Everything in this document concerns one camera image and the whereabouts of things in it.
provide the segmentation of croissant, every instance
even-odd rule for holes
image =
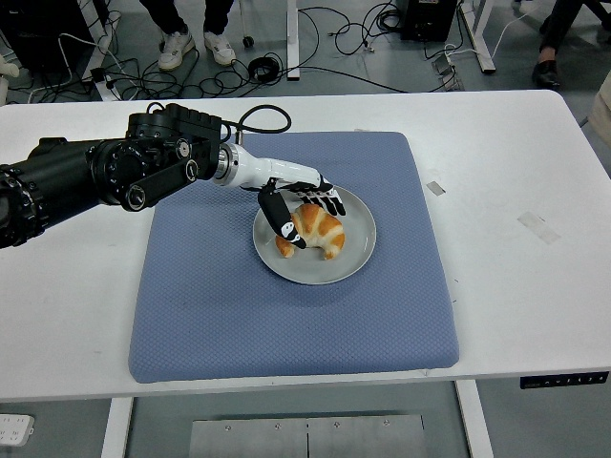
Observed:
[[[344,247],[346,241],[344,226],[322,207],[314,203],[304,203],[295,213],[291,213],[290,217],[308,247],[320,247],[325,250],[326,260],[335,258]],[[280,236],[276,236],[276,246],[285,258],[290,258],[295,253],[295,245]]]

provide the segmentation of white robotic hand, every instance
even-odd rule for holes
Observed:
[[[332,215],[345,215],[337,190],[316,169],[278,159],[257,158],[242,146],[223,143],[214,182],[259,192],[258,201],[276,234],[299,248],[306,242],[299,236],[280,191],[293,192],[305,203],[315,203]]]

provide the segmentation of tape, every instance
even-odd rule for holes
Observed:
[[[436,196],[441,196],[442,194],[446,193],[446,190],[439,186],[436,181],[431,181],[429,184],[427,184],[427,188],[429,188]]]
[[[560,236],[554,232],[543,219],[531,212],[524,213],[517,220],[548,245],[554,243],[560,238]]]

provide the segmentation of gray plate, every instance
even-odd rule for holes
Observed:
[[[252,228],[252,238],[263,262],[285,279],[302,284],[326,284],[343,280],[365,265],[375,246],[375,221],[367,205],[351,192],[336,186],[344,202],[346,215],[337,217],[344,225],[346,243],[333,260],[323,258],[320,248],[297,249],[286,259],[276,246],[276,234],[259,210]],[[290,212],[302,204],[292,193],[283,192]]]

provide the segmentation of metal plate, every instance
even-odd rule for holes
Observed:
[[[253,223],[253,240],[263,262],[275,273],[302,284],[327,284],[348,278],[369,260],[375,246],[375,221],[367,205],[350,191],[335,186],[346,207],[346,215],[337,219],[344,225],[346,244],[333,260],[325,260],[319,248],[296,250],[286,259],[276,247],[276,234],[269,226],[262,210]],[[293,193],[282,192],[290,212],[301,205]]]
[[[420,415],[193,422],[189,458],[426,458]]]
[[[425,458],[420,415],[334,417],[310,420],[309,458]]]
[[[307,419],[193,422],[189,458],[307,458]]]

